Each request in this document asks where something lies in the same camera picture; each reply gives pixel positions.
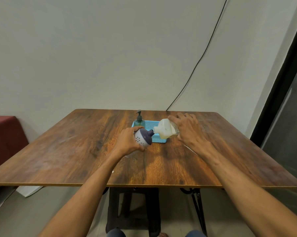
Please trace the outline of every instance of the blue tray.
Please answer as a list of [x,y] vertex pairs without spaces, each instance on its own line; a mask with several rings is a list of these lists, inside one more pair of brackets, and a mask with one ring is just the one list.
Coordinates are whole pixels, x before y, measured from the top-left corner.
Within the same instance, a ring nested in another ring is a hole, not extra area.
[[[159,121],[145,121],[145,129],[152,130],[154,126],[158,126]],[[166,143],[167,139],[161,139],[159,134],[154,134],[152,136],[152,142],[154,143]]]

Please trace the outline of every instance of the wood grain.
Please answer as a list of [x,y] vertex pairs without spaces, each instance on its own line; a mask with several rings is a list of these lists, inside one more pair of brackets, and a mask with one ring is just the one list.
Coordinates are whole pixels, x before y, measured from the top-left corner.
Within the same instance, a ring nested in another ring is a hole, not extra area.
[[[0,166],[0,185],[80,186],[136,118],[132,110],[77,109]],[[194,113],[216,149],[263,187],[297,179],[215,112]],[[174,111],[143,111],[159,121]],[[107,186],[222,187],[209,167],[176,138],[122,158]]]

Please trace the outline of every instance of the hand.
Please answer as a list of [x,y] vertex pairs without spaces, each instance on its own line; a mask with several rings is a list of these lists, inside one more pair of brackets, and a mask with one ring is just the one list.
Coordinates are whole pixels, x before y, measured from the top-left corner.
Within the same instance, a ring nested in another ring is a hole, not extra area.
[[196,152],[196,147],[211,145],[209,141],[204,136],[198,119],[194,114],[177,113],[177,118],[174,116],[169,116],[168,119],[174,122],[180,131],[177,136],[178,140]]
[[121,157],[125,155],[129,155],[136,150],[144,152],[145,147],[138,144],[134,138],[134,132],[136,132],[138,129],[141,129],[141,128],[144,128],[144,127],[135,126],[135,127],[122,130],[120,135],[118,136],[117,142],[112,152],[115,152],[121,155]]

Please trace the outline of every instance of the white plastic bottle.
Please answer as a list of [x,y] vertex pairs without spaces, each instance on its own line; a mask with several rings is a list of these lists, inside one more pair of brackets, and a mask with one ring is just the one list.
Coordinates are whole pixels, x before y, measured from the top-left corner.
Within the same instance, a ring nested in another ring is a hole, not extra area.
[[154,126],[153,131],[159,134],[161,139],[176,137],[179,134],[177,125],[169,119],[162,119],[158,126]]

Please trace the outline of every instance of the electrical wire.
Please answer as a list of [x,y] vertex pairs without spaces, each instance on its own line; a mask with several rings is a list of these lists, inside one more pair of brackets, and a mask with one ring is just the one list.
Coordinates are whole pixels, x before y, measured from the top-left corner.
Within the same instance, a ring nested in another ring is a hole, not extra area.
[[[192,70],[189,79],[187,80],[187,82],[186,82],[186,84],[184,85],[184,87],[182,88],[182,90],[179,92],[178,96],[179,96],[179,95],[183,92],[183,90],[185,89],[185,87],[186,87],[186,85],[188,84],[188,82],[190,81],[190,79],[191,79],[191,77],[192,77],[192,75],[193,75],[193,73],[194,73],[194,71],[195,71],[197,65],[199,64],[199,62],[201,61],[201,59],[202,59],[203,56],[205,55],[205,53],[206,53],[206,51],[207,51],[207,49],[208,49],[208,47],[209,47],[209,45],[210,45],[210,42],[211,42],[211,40],[212,40],[212,37],[213,37],[213,35],[214,35],[214,32],[216,31],[216,27],[217,27],[217,25],[218,25],[218,23],[219,23],[219,20],[220,20],[220,18],[221,18],[222,13],[223,13],[223,10],[224,10],[224,7],[225,7],[226,2],[227,2],[227,0],[225,0],[225,2],[224,2],[223,8],[222,8],[221,13],[220,13],[220,15],[219,15],[219,18],[218,18],[218,20],[217,20],[217,22],[216,22],[216,26],[215,26],[214,29],[213,29],[212,35],[211,35],[211,37],[210,37],[210,40],[209,40],[209,42],[208,42],[208,44],[207,44],[206,49],[204,50],[204,52],[203,52],[201,58],[198,60],[198,62],[197,62],[197,64],[195,65],[194,69]],[[174,101],[170,104],[170,106],[166,109],[166,111],[168,111],[168,109],[172,106],[172,104],[175,102],[175,100],[177,100],[178,96],[176,96],[176,98],[175,98]]]

